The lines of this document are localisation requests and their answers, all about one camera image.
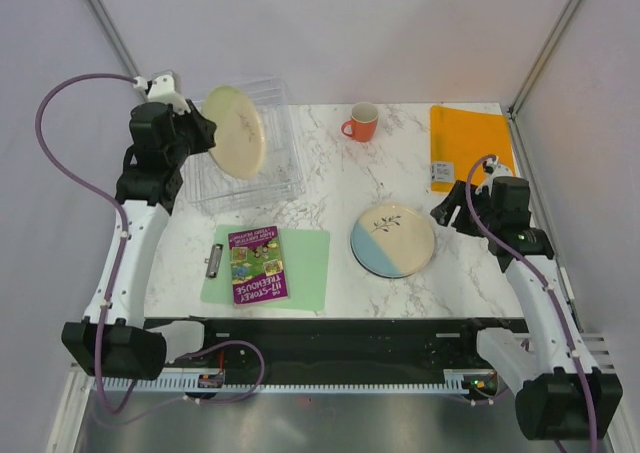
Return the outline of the cream green plate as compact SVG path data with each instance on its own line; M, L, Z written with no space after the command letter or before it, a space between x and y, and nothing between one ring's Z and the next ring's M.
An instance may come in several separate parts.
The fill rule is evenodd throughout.
M254 178L266 157L266 134L251 98L237 87L222 85L209 93L201 113L216 124L216 146L209 149L216 165L233 178Z

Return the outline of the blue white floral plate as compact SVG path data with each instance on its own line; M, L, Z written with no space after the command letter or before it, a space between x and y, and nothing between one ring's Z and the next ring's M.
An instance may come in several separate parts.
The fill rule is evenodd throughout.
M399 279L424 268L435 251L431 222L401 203L377 204L364 211L350 233L352 253L376 276Z

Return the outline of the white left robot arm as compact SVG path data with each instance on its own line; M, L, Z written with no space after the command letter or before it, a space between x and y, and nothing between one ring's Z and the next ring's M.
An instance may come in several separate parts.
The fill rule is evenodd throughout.
M216 125L191 100L184 107L148 102L134 108L133 140L116 193L116 222L96 292L61 341L90 376L156 379L168 361L165 337L144 327L144 301L153 257L183 185L191 155L215 145Z

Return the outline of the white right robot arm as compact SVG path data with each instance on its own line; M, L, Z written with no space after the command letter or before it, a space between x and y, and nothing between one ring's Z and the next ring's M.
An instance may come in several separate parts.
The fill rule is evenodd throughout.
M497 176L481 185L457 181L432 209L440 226L488 239L490 253L519 301L529 332L522 347L507 327L487 327L458 341L467 365L486 361L515 396L529 440L601 440L622 398L614 373L589 351L558 285L546 232L531 224L527 180Z

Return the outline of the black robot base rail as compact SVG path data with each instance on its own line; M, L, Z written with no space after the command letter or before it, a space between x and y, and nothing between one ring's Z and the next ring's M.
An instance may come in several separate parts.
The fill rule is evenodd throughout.
M335 382L434 380L444 369L488 369L476 351L485 328L527 331L522 319L207 319L206 347L222 352L181 359L179 367L218 367L243 379Z

